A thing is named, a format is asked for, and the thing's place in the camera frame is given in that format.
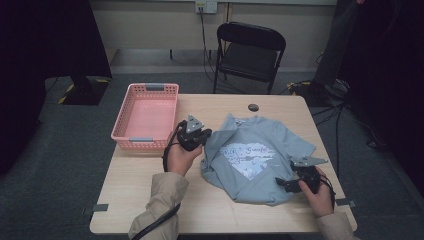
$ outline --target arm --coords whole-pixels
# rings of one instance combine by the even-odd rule
[[[128,232],[130,239],[182,201],[189,184],[184,176],[194,159],[201,153],[201,145],[187,152],[176,139],[174,140],[168,154],[168,172],[153,176],[150,201],[146,205],[146,211],[134,219]],[[174,215],[142,239],[177,239],[177,237],[178,216]]]
[[[320,175],[324,172],[317,167]],[[358,239],[353,235],[352,228],[346,214],[334,213],[331,202],[331,193],[325,184],[321,184],[317,194],[312,193],[304,181],[299,181],[299,186],[305,193],[313,212],[317,217],[318,227],[327,240]]]

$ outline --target folding chair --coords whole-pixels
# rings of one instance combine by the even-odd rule
[[[252,79],[268,84],[271,93],[286,40],[277,31],[240,22],[228,22],[217,30],[218,52],[213,93],[216,92],[218,72]],[[225,49],[224,42],[229,43]]]

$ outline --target gray carpet floor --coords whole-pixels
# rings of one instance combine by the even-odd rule
[[[313,73],[280,72],[273,94],[288,82],[311,79]],[[173,82],[180,93],[211,93],[205,73],[115,74],[98,106],[57,104],[70,79],[46,81],[49,89],[41,124],[11,171],[0,179],[0,239],[127,239],[90,232],[83,209],[96,204],[116,143],[110,134],[130,83]],[[251,84],[249,94],[266,86]],[[323,108],[310,108],[316,113]],[[316,123],[331,111],[314,116]],[[337,166],[336,118],[318,130]],[[424,239],[423,200],[416,194],[390,151],[367,146],[369,132],[349,109],[339,120],[340,182],[358,222],[362,239]],[[320,234],[293,234],[292,239],[322,239]],[[181,236],[181,239],[228,239],[227,236]],[[237,239],[286,239],[283,235],[240,235]]]

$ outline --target jacket sleeve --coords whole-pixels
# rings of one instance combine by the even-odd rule
[[[151,198],[146,211],[138,215],[128,232],[132,239],[137,233],[155,222],[160,216],[173,209],[184,198],[188,181],[181,175],[172,172],[155,174],[152,178]],[[177,239],[178,216],[174,215],[159,227],[146,234],[142,239]]]
[[[334,213],[317,219],[318,227],[326,240],[359,240],[353,235],[346,214]]]

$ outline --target human hand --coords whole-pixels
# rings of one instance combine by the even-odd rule
[[[199,145],[191,152],[186,151],[175,137],[168,153],[168,172],[178,173],[184,177],[193,165],[194,159],[202,153],[202,147],[203,145]]]
[[[316,168],[319,174],[325,177],[325,173],[319,167]],[[311,208],[317,217],[323,217],[334,213],[331,192],[327,185],[321,183],[317,194],[314,194],[308,185],[302,180],[299,181],[299,186],[305,193],[305,196],[309,201],[309,205],[311,205]]]

